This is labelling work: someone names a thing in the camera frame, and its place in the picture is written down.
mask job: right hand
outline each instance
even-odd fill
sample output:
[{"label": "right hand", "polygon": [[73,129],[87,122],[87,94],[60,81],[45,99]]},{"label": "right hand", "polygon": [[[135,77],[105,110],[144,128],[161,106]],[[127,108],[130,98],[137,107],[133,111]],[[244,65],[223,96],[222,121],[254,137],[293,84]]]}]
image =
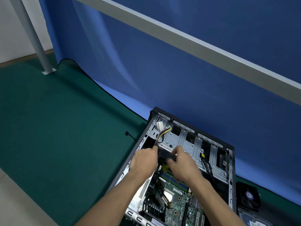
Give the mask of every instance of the right hand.
[{"label": "right hand", "polygon": [[172,154],[177,154],[177,160],[175,162],[172,159],[168,159],[167,164],[177,179],[189,186],[195,179],[203,178],[196,162],[183,150],[182,146],[177,146],[172,151]]}]

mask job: blue backdrop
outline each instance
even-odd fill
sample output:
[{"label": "blue backdrop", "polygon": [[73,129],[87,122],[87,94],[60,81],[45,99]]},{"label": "blue backdrop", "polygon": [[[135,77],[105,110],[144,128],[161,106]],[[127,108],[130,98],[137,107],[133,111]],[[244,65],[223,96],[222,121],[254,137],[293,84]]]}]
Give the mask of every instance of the blue backdrop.
[{"label": "blue backdrop", "polygon": [[[113,0],[301,83],[299,0]],[[40,0],[73,59],[148,118],[158,106],[228,142],[236,174],[301,205],[301,107],[75,0]]]}]

